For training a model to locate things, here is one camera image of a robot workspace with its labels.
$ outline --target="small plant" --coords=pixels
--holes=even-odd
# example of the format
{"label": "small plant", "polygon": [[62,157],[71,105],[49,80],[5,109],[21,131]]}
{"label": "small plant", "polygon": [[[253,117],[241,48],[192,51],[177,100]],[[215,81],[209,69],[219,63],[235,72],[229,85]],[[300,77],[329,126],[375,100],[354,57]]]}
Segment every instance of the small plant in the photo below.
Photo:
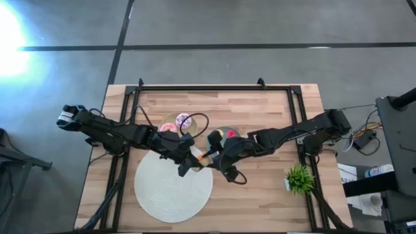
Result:
{"label": "small plant", "polygon": [[286,173],[290,191],[295,195],[309,194],[313,189],[313,180],[305,166],[296,165]]}

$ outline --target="white round placemat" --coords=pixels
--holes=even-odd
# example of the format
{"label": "white round placemat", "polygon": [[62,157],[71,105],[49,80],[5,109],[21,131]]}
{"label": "white round placemat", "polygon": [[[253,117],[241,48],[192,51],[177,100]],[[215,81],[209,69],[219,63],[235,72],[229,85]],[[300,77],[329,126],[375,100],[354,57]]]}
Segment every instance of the white round placemat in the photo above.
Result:
{"label": "white round placemat", "polygon": [[[202,152],[192,146],[191,152]],[[190,169],[184,177],[170,159],[159,159],[159,154],[149,151],[137,167],[135,193],[140,206],[160,221],[174,223],[196,215],[208,202],[213,190],[213,172],[204,168],[199,172]]]}

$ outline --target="white bottle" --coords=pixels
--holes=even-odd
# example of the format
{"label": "white bottle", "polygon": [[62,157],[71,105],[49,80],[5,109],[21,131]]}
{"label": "white bottle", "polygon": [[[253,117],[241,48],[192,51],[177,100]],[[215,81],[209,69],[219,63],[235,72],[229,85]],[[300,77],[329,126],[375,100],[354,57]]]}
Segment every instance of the white bottle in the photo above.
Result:
{"label": "white bottle", "polygon": [[372,177],[372,176],[377,176],[380,174],[384,174],[384,173],[388,173],[388,172],[394,172],[395,169],[393,168],[392,164],[386,164],[383,166],[377,166],[375,168],[371,168],[365,171],[364,176],[366,178],[368,177]]}

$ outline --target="gray floor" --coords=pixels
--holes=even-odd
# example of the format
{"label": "gray floor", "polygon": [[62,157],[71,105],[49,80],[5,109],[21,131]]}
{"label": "gray floor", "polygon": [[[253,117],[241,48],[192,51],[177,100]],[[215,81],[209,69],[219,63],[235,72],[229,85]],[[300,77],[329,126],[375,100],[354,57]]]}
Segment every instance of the gray floor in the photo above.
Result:
{"label": "gray floor", "polygon": [[[25,46],[85,46],[117,43],[127,0],[0,4],[17,17]],[[136,0],[125,44],[415,41],[416,16],[405,0]],[[0,61],[13,61],[2,56]],[[26,62],[13,75],[0,73],[0,127],[22,151],[53,161],[53,169],[33,170],[10,233],[67,231],[91,147],[82,134],[62,131],[55,122],[64,104],[100,108],[114,52],[11,56]],[[267,83],[318,83],[328,109],[408,91],[416,86],[415,61],[416,47],[124,51],[115,83],[135,84],[139,77],[148,84],[254,83],[258,77]],[[345,114],[356,125],[372,110]],[[373,156],[350,150],[340,152],[338,161],[374,166],[388,163],[389,154],[382,144]],[[384,230],[355,212],[353,220],[360,230]]]}

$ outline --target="butcher block tabletop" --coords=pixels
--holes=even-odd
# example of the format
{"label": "butcher block tabletop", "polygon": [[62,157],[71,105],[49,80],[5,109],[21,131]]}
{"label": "butcher block tabletop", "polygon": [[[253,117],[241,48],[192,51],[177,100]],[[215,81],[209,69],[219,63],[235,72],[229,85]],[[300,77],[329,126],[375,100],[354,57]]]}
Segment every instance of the butcher block tabletop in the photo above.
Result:
{"label": "butcher block tabletop", "polygon": [[[324,111],[317,84],[294,85],[302,88],[308,119]],[[108,87],[102,110],[107,118],[120,120],[125,87],[126,85]],[[297,118],[300,120],[298,102],[295,96],[294,98]],[[127,117],[131,114],[132,99],[129,100]],[[208,115],[208,129],[195,139],[195,146],[203,152],[206,152],[206,136],[221,126],[233,127],[244,136],[250,131],[292,125],[287,93],[279,90],[140,91],[138,104],[147,112],[151,122],[158,126],[173,112],[202,112]],[[194,120],[201,131],[205,126],[205,118],[195,116]],[[135,123],[148,124],[140,111],[137,111]],[[247,177],[248,182],[245,185],[228,183],[220,172],[213,170],[213,191],[205,207],[194,217],[174,224],[153,218],[137,202],[134,190],[135,174],[140,160],[147,152],[135,148],[130,151],[118,231],[311,231],[305,197],[294,196],[288,192],[284,182],[285,173],[299,163],[294,140],[284,143],[273,155],[239,161],[236,166]],[[102,147],[95,147],[91,159],[103,153]],[[111,156],[107,155],[89,166],[75,221],[76,228],[84,225],[103,201],[110,163]],[[337,161],[330,151],[320,155],[318,170],[324,197],[341,220],[352,227]],[[116,198],[110,205],[108,227],[112,224],[115,201]],[[315,199],[314,208],[318,227],[322,227]]]}

